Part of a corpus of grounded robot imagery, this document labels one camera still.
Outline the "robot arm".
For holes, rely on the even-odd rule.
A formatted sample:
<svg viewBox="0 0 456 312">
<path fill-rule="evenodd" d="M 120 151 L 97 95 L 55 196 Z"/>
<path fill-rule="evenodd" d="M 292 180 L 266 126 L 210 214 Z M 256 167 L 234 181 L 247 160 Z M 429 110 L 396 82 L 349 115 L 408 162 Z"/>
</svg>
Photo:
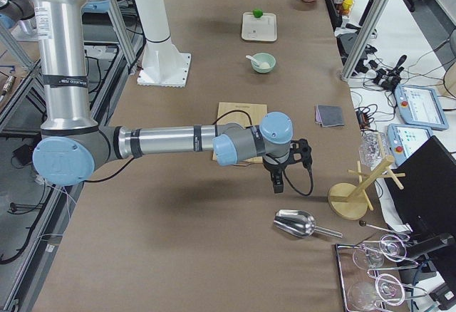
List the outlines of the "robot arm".
<svg viewBox="0 0 456 312">
<path fill-rule="evenodd" d="M 86 181 L 113 160 L 147 154 L 212 151 L 220 165 L 254 157 L 263 159 L 274 191 L 289 182 L 286 168 L 312 166 L 311 147 L 293 139 L 291 119 L 271 112 L 258 125 L 193 125 L 131 130 L 103 127 L 90 114 L 88 73 L 84 56 L 83 7 L 110 0 L 30 0 L 34 5 L 47 118 L 33 165 L 49 182 L 72 186 Z"/>
</svg>

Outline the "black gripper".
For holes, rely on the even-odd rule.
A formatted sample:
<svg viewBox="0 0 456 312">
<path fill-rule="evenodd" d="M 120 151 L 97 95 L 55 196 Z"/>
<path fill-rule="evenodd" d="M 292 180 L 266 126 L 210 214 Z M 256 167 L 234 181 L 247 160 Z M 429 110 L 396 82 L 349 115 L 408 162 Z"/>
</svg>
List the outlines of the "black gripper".
<svg viewBox="0 0 456 312">
<path fill-rule="evenodd" d="M 311 176 L 312 162 L 311 146 L 303 138 L 291 141 L 289 153 L 284 160 L 272 155 L 263 157 L 263 166 L 271 173 L 271 182 L 275 194 L 280 194 L 284 191 L 282 174 L 285 174 L 285 170 L 289 165 L 301 163 Z"/>
</svg>

